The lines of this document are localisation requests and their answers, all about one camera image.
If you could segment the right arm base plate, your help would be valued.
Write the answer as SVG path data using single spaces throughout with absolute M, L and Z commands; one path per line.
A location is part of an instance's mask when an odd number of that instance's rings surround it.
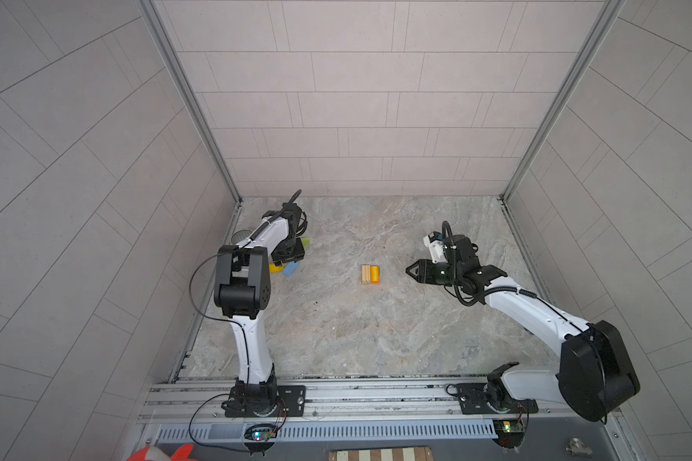
M 539 411 L 535 400 L 517 400 L 505 387 L 491 383 L 459 383 L 450 391 L 459 401 L 461 413 L 472 414 L 536 414 Z

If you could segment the orange cylinder wood block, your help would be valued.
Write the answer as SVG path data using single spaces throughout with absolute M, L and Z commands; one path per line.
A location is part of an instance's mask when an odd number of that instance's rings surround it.
M 380 267 L 377 265 L 370 266 L 370 282 L 371 284 L 379 284 L 381 282 Z

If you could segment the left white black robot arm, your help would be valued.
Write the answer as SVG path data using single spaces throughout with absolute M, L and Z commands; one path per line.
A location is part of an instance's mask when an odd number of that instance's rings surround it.
M 274 362 L 266 343 L 263 311 L 272 297 L 270 265 L 283 267 L 305 257 L 307 215 L 294 199 L 263 215 L 259 226 L 215 260 L 213 301 L 232 325 L 240 371 L 223 408 L 228 417 L 271 415 L 279 396 Z

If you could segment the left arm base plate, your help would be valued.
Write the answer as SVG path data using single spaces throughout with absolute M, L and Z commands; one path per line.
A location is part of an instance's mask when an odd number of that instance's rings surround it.
M 302 385 L 236 385 L 221 408 L 228 418 L 302 417 L 306 388 Z

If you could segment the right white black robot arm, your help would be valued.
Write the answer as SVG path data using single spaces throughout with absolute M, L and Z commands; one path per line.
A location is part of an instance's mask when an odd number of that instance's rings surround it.
M 487 305 L 515 320 L 559 357 L 556 368 L 502 365 L 487 376 L 488 406 L 507 413 L 524 401 L 564 403 L 590 422 L 640 392 L 641 385 L 618 328 L 591 323 L 543 300 L 505 271 L 483 265 L 478 247 L 449 228 L 424 238 L 431 256 L 406 270 L 420 284 L 442 286 L 461 305 Z

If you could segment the blue wood block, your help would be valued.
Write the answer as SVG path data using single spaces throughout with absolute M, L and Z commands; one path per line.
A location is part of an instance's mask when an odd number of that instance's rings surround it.
M 290 277 L 298 269 L 298 267 L 299 267 L 298 262 L 288 263 L 288 265 L 286 265 L 286 267 L 284 267 L 284 269 L 283 269 L 283 274 L 286 277 Z

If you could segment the natural long wood block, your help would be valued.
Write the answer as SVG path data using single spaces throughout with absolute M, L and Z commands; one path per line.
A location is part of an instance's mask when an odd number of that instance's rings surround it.
M 361 282 L 363 284 L 371 284 L 372 277 L 371 277 L 371 266 L 370 265 L 363 265 L 361 267 Z

